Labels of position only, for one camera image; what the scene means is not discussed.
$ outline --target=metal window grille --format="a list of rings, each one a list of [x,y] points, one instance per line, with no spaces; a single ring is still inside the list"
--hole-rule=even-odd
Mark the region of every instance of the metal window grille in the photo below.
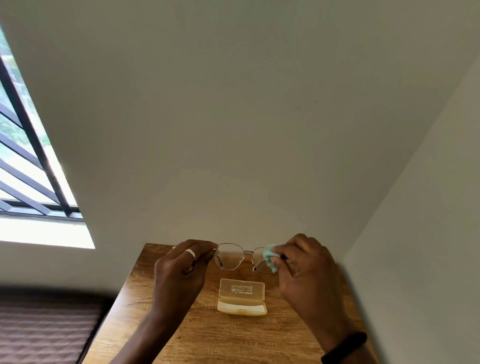
[[[21,156],[36,168],[42,170],[46,174],[51,186],[50,189],[50,187],[46,187],[45,184],[36,181],[31,176],[17,169],[15,165],[8,163],[0,155],[0,169],[47,197],[43,202],[40,202],[31,198],[31,196],[27,196],[25,193],[18,191],[12,186],[12,184],[9,185],[0,179],[0,190],[12,197],[4,198],[0,196],[0,214],[81,221],[83,217],[80,210],[77,206],[69,204],[65,197],[65,193],[55,176],[48,157],[41,145],[40,139],[3,59],[0,60],[0,81],[14,110],[13,112],[11,108],[0,102],[0,114],[25,132],[34,153],[29,152],[1,131],[0,144]]]

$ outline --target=eyeglasses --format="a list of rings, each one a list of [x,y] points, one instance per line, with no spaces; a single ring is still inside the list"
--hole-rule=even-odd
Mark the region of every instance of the eyeglasses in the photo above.
[[[256,248],[253,251],[243,250],[240,245],[224,243],[214,249],[215,261],[220,269],[234,270],[240,266],[247,253],[252,255],[252,271],[258,270],[260,273],[271,274],[273,273],[272,269],[264,259],[264,249],[265,248]]]

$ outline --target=hand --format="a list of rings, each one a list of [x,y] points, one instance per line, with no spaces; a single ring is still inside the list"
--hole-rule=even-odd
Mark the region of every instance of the hand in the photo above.
[[[332,350],[358,331],[345,311],[340,275],[327,248],[314,238],[298,234],[272,250],[292,262],[290,267],[285,260],[272,258],[278,269],[280,293],[323,350]]]
[[[155,263],[151,313],[175,328],[183,321],[205,283],[208,262],[217,244],[202,240],[180,243]],[[197,259],[187,249],[191,249]]]

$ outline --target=forearm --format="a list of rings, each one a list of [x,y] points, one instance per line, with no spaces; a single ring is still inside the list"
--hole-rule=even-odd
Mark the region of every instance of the forearm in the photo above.
[[[177,328],[148,313],[110,364],[152,363]]]
[[[336,348],[349,335],[359,331],[356,325],[349,319],[345,319],[343,323],[339,323],[329,329],[318,329],[316,325],[312,326],[313,327],[310,327],[310,330],[325,353]],[[342,360],[341,364],[377,364],[377,361],[374,359],[365,344],[363,344]]]

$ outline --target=quilted fabric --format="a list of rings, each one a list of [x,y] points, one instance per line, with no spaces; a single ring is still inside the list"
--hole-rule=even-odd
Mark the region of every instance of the quilted fabric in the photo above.
[[[103,309],[99,298],[0,292],[0,364],[75,364]]]

